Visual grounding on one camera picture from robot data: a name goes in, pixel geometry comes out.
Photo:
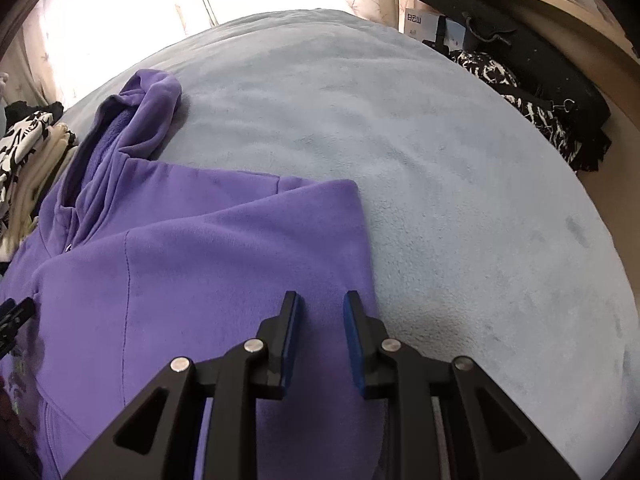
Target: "stack of clothes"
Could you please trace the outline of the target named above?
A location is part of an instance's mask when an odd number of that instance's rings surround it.
[[[36,111],[0,140],[0,273],[38,223],[40,203],[72,160],[78,140],[52,113]]]

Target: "bed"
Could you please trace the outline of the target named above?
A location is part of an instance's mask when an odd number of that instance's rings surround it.
[[[82,138],[139,68],[183,88],[159,160],[356,181],[391,335],[473,356],[581,478],[606,473],[640,418],[638,313],[582,184],[513,107],[391,28],[296,10],[174,44],[62,120]]]

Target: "fleece blanket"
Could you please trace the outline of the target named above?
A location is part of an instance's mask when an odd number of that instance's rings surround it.
[[[481,81],[396,30],[332,10],[249,16],[139,68],[182,105],[156,157],[356,181],[389,332],[473,356],[584,480],[640,418],[638,314],[609,232],[571,169]]]

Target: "curtain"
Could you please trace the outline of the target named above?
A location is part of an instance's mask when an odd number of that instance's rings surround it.
[[[402,28],[414,0],[40,0],[0,60],[0,72],[10,76],[5,100],[58,100],[69,107],[129,66],[215,23],[318,7]]]

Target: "silver screw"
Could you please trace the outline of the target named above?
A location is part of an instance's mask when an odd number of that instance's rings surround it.
[[[244,342],[244,349],[251,354],[259,352],[263,348],[264,343],[259,339],[249,339],[249,341]]]
[[[171,361],[171,370],[174,372],[183,372],[189,368],[190,362],[186,357],[177,357]]]
[[[464,356],[457,358],[454,364],[461,372],[468,372],[474,367],[474,362],[470,358]]]
[[[402,343],[398,341],[398,339],[385,339],[382,342],[382,349],[387,352],[397,352]]]

